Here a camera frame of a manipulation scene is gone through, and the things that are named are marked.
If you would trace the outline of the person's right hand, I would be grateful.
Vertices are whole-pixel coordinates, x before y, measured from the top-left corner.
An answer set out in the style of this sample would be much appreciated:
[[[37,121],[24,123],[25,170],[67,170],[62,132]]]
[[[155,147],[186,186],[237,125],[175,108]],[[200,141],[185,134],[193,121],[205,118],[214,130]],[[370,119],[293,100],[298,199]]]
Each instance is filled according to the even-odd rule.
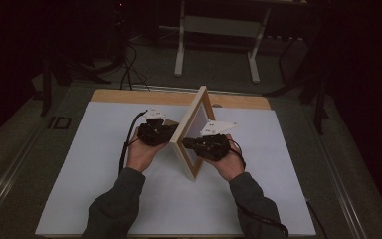
[[[226,138],[231,148],[228,154],[219,161],[206,159],[206,162],[214,166],[223,179],[231,181],[245,171],[245,166],[239,146],[233,141],[230,134],[227,134]]]

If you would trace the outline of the wooden picture frame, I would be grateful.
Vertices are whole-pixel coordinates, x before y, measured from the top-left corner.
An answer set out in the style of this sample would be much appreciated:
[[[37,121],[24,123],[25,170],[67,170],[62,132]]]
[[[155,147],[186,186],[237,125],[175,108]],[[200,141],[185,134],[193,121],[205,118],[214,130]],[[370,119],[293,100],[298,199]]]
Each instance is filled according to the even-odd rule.
[[[183,119],[181,120],[169,141],[169,144],[175,152],[176,157],[179,159],[179,162],[182,165],[185,175],[191,181],[196,179],[202,166],[203,160],[198,156],[191,157],[187,152],[187,149],[184,147],[182,139],[187,135],[189,131],[195,131],[197,134],[199,134],[202,130],[202,126],[195,127],[193,125],[194,121],[198,118],[198,114],[202,115],[203,123],[206,123],[207,120],[215,119],[206,86],[202,86],[198,90],[187,112],[185,113]]]

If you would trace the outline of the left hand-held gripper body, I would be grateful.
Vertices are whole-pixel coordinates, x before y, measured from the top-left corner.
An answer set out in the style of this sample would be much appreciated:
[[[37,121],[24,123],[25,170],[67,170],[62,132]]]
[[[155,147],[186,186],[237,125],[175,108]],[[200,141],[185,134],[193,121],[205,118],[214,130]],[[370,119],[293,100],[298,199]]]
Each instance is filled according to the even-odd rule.
[[[147,145],[159,145],[169,140],[169,126],[164,124],[165,114],[158,108],[150,108],[144,114],[146,123],[138,128],[138,138]]]

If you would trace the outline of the black metal stand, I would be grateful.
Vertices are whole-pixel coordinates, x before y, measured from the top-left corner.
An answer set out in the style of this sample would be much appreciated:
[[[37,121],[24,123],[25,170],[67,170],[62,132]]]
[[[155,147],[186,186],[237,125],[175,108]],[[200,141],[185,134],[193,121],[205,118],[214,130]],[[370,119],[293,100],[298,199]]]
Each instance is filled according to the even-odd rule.
[[[72,81],[70,69],[80,73],[89,81],[108,84],[108,81],[100,78],[97,73],[82,66],[73,58],[58,51],[44,50],[42,52],[42,117],[47,114],[52,105],[52,78],[55,78],[58,84],[68,86]]]
[[[290,82],[276,90],[263,93],[264,97],[277,97],[302,87],[298,100],[303,105],[315,101],[314,127],[323,135],[324,104],[327,77],[329,75],[329,51],[327,38],[318,33],[308,45],[305,56]]]

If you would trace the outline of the person's left hand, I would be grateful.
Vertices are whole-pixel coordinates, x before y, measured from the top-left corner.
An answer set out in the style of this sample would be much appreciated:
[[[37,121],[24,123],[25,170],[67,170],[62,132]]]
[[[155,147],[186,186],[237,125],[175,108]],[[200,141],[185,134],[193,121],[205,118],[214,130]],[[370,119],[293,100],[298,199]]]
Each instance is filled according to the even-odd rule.
[[[154,156],[166,146],[166,143],[150,146],[142,142],[138,136],[138,130],[128,145],[126,166],[138,172],[145,171],[153,161]]]

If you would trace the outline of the white table sheet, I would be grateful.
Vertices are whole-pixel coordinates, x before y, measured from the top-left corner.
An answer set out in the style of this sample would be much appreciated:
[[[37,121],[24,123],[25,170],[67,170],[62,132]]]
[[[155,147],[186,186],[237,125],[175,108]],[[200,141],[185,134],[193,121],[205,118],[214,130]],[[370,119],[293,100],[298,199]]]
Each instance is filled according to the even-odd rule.
[[[88,208],[117,179],[123,143],[140,104],[91,102],[48,198],[37,234],[49,238],[83,233]],[[307,209],[277,115],[268,110],[217,108],[219,121],[235,124],[230,134],[243,151],[246,169],[278,208],[292,236],[316,231]],[[129,233],[145,236],[239,236],[237,208],[227,182],[203,164],[189,180],[171,147],[164,147],[145,172],[139,215]]]

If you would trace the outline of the black rectangular floor bracket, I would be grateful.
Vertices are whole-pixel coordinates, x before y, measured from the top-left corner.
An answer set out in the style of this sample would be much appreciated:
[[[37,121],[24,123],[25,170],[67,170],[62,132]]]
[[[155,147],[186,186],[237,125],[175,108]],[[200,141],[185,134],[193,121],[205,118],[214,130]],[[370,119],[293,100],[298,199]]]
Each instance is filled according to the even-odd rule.
[[[72,123],[71,118],[52,117],[48,129],[68,129]]]

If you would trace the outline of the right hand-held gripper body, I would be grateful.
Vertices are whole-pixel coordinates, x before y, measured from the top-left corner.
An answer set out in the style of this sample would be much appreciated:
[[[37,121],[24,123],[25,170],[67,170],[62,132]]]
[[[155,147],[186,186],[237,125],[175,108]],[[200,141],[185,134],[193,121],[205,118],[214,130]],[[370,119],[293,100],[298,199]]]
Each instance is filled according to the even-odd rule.
[[[195,139],[195,153],[212,161],[224,158],[231,148],[224,132],[237,126],[236,122],[209,119]]]

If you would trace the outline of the white metal table frame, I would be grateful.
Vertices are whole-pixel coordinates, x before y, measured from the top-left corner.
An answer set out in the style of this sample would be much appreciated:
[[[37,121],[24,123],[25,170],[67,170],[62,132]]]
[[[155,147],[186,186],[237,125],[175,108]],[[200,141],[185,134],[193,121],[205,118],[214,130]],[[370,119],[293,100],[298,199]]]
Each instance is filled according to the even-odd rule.
[[[260,22],[187,15],[185,8],[186,0],[181,0],[179,40],[174,75],[176,77],[182,76],[185,52],[184,36],[186,32],[247,37],[255,40],[253,49],[247,52],[247,59],[252,81],[254,84],[258,84],[261,79],[259,76],[256,56],[270,18],[271,8],[267,8],[264,11],[263,18]]]

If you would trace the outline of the grey metal floor rail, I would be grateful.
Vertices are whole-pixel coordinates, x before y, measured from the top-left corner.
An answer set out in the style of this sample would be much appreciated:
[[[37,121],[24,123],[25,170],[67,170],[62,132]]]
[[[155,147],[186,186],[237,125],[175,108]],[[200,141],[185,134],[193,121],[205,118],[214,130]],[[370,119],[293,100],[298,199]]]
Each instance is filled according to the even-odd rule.
[[[321,152],[323,154],[326,169],[329,173],[329,177],[331,180],[332,187],[336,194],[337,200],[339,202],[341,211],[345,217],[346,223],[349,227],[349,230],[352,234],[353,239],[368,239],[363,226],[359,220],[358,214],[353,206],[352,200],[346,190],[346,187],[342,181],[338,168],[334,163],[334,157],[332,156],[329,148],[326,145],[323,136],[319,134],[317,131],[313,117],[311,116],[311,112],[309,107],[302,106],[303,114],[307,120],[310,130],[314,133],[315,139],[317,143],[320,145]]]
[[[0,128],[0,207],[17,180],[26,159],[46,129],[44,122]]]

